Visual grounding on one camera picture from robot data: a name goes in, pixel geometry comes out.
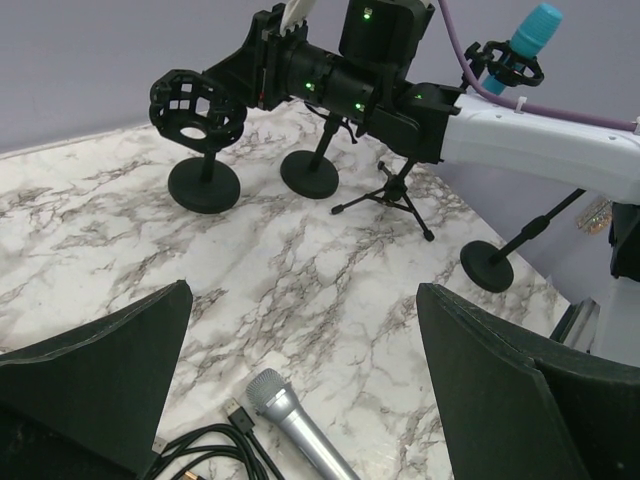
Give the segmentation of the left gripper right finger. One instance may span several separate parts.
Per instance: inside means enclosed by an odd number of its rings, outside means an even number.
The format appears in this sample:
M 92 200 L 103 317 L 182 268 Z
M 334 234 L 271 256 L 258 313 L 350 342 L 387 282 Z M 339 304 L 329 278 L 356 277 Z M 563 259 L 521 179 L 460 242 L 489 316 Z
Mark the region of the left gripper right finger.
M 429 374 L 457 479 L 636 479 L 639 370 L 418 287 Z

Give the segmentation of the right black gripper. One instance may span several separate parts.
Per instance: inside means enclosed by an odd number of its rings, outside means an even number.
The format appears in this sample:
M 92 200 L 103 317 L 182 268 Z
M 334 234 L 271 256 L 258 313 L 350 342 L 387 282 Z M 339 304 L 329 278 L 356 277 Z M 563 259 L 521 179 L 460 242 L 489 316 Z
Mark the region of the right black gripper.
M 270 11 L 255 13 L 243 45 L 203 75 L 248 108 L 271 111 L 289 100 L 285 64 L 305 41 L 305 23 L 281 34 L 284 12 L 285 5 L 276 4 Z

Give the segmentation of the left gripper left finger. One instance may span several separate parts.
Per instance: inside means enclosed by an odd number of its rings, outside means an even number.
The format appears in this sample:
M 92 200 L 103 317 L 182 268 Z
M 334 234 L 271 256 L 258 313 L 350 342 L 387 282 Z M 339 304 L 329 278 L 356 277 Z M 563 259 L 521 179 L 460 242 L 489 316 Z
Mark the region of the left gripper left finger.
M 2 478 L 145 478 L 192 303 L 179 280 L 3 354 Z

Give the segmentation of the silver microphone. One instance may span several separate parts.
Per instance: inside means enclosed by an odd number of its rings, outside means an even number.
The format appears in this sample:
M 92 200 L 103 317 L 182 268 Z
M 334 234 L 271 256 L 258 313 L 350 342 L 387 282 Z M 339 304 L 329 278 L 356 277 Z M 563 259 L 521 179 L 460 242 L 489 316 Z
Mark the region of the silver microphone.
M 291 384 L 267 368 L 246 387 L 256 413 L 278 427 L 323 479 L 358 480 L 359 476 L 300 403 Z

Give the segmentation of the teal microphone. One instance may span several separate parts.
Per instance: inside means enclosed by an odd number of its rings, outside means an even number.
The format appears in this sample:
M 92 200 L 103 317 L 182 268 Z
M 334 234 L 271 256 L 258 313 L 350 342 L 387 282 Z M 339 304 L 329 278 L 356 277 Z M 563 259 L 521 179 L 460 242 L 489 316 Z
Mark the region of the teal microphone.
M 508 41 L 490 41 L 483 48 L 488 76 L 483 88 L 501 95 L 506 87 L 536 87 L 544 80 L 537 55 L 548 44 L 564 18 L 555 6 L 535 7 Z

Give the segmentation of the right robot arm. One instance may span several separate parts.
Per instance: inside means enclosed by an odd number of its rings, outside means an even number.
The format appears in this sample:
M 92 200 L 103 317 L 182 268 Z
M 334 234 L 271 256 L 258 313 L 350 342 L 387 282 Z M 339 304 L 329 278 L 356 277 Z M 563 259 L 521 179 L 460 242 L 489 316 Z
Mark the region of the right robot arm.
M 507 100 L 497 86 L 537 85 L 536 55 L 558 14 L 537 8 L 506 42 L 457 49 L 460 86 L 406 78 L 434 6 L 425 1 L 352 1 L 337 53 L 307 39 L 308 1 L 252 19 L 243 45 L 209 68 L 230 97 L 271 110 L 298 98 L 353 122 L 410 163 L 474 163 L 597 191 L 612 203 L 611 267 L 639 277 L 639 125 Z

